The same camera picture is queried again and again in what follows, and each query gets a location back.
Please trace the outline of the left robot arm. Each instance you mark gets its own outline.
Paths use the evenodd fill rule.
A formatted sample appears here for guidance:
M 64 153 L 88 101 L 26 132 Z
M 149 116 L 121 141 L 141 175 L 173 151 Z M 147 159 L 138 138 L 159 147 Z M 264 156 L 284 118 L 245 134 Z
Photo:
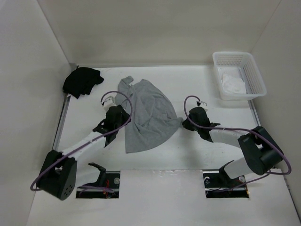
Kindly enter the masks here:
M 87 137 L 61 152 L 48 152 L 31 190 L 45 191 L 61 201 L 67 199 L 76 187 L 79 157 L 87 151 L 107 147 L 114 141 L 118 131 L 131 121 L 132 113 L 132 110 L 127 113 L 121 105 L 111 106 L 105 119 Z

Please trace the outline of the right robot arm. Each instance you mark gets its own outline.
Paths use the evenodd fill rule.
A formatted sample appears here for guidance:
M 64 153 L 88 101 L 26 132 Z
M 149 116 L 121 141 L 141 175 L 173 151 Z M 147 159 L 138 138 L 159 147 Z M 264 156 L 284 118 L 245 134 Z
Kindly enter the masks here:
M 224 143 L 242 151 L 242 158 L 219 168 L 218 181 L 223 186 L 230 186 L 235 179 L 246 174 L 266 176 L 271 168 L 284 159 L 282 150 L 261 126 L 252 130 L 226 128 L 219 123 L 210 122 L 202 107 L 191 109 L 182 126 L 197 132 L 205 141 Z

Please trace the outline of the grey tank top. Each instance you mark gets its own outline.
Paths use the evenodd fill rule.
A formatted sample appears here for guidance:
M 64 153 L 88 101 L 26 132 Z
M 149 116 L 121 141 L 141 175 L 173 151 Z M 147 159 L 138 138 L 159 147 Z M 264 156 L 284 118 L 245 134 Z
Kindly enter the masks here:
M 123 78 L 118 84 L 115 103 L 130 113 L 131 122 L 125 126 L 126 153 L 137 153 L 153 149 L 166 142 L 181 126 L 182 117 L 178 117 L 170 100 L 148 80 L 142 79 L 132 85 L 131 76 Z

